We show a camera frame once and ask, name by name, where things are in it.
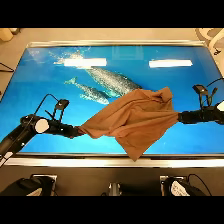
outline cloth fold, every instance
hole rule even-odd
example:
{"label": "cloth fold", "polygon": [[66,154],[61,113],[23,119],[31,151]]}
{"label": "cloth fold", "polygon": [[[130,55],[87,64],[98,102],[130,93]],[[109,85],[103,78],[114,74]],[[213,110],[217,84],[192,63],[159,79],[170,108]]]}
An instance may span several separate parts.
{"label": "cloth fold", "polygon": [[91,138],[113,136],[136,161],[178,122],[168,87],[157,92],[136,89],[103,108],[78,128]]}

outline ocean image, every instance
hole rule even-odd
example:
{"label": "ocean image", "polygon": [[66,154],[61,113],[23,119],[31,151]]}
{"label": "ocean image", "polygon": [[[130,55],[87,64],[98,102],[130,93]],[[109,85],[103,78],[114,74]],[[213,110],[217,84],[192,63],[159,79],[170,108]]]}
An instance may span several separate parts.
{"label": "ocean image", "polygon": [[[106,66],[65,66],[66,59],[106,58]],[[191,60],[189,67],[150,68],[149,61]],[[81,125],[118,97],[137,88],[152,91],[168,86],[176,111],[199,109],[195,84],[207,85],[220,78],[210,53],[203,47],[178,46],[87,46],[27,48],[0,103],[0,141],[31,114],[47,94],[67,99],[62,122]],[[213,105],[224,98],[224,83],[218,87]],[[47,98],[37,115],[49,118],[55,100]],[[223,153],[224,127],[215,122],[184,125],[177,123],[145,154]],[[22,152],[125,154],[112,137],[91,139],[84,135],[72,140],[62,136],[37,135]]]}

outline blue water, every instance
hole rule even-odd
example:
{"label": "blue water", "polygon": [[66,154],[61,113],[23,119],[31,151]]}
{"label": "blue water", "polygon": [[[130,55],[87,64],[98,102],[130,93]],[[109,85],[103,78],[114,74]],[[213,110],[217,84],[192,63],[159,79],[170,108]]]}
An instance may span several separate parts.
{"label": "blue water", "polygon": [[[105,105],[81,99],[83,92],[64,81],[78,77],[77,83],[105,90],[85,70],[54,64],[59,58],[69,58],[81,50],[84,58],[106,58],[113,72],[120,72],[144,89],[157,91],[168,86],[173,93],[176,111],[199,109],[198,95],[192,89],[195,84],[207,85],[220,78],[220,73],[204,47],[178,46],[106,46],[106,47],[52,47],[25,50],[8,89],[0,103],[0,140],[11,132],[22,116],[35,111],[39,102],[51,93],[59,99],[68,99],[63,123],[81,125]],[[190,67],[150,68],[150,60],[188,59]],[[218,87],[214,104],[224,99],[224,83],[216,82],[209,90]],[[39,116],[53,111],[55,100],[47,98]],[[209,154],[223,153],[224,126],[215,122],[184,125],[177,123],[153,144],[146,154]],[[84,135],[73,140],[53,135],[37,135],[22,150],[40,153],[103,153],[124,154],[123,148],[112,137],[91,139]]]}

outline table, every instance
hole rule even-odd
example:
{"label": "table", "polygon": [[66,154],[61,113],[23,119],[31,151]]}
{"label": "table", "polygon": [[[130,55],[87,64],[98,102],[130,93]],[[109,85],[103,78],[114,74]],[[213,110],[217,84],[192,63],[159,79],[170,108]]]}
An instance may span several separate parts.
{"label": "table", "polygon": [[[0,104],[0,140],[19,124],[22,116],[35,111],[41,99],[51,93],[59,99],[68,99],[63,123],[81,125],[105,104],[86,99],[80,84],[107,94],[106,89],[88,73],[88,69],[65,66],[66,59],[106,59],[106,71],[125,75],[143,89],[157,91],[168,86],[173,93],[176,111],[199,109],[198,95],[192,89],[195,84],[207,85],[221,77],[210,52],[201,41],[78,41],[30,43],[17,66],[13,78]],[[151,68],[149,61],[190,60],[191,66]],[[65,84],[75,78],[75,84]],[[216,82],[219,90],[213,103],[223,100],[224,85]],[[107,98],[113,102],[118,96],[113,92]],[[47,116],[44,110],[53,111],[55,101],[49,98],[39,116]],[[197,156],[222,156],[224,127],[215,122],[184,125],[177,123],[153,144],[144,154],[195,158]],[[73,140],[53,135],[36,136],[20,155],[110,156],[126,157],[123,148],[111,137],[93,140],[84,135]]]}

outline brown cloth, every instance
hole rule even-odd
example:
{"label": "brown cloth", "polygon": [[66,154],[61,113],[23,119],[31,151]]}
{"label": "brown cloth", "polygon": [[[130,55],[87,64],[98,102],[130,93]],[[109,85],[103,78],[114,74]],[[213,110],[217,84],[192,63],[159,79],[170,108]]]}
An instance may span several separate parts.
{"label": "brown cloth", "polygon": [[178,122],[168,87],[157,92],[136,89],[103,108],[82,126],[92,138],[114,136],[136,161],[165,131]]}

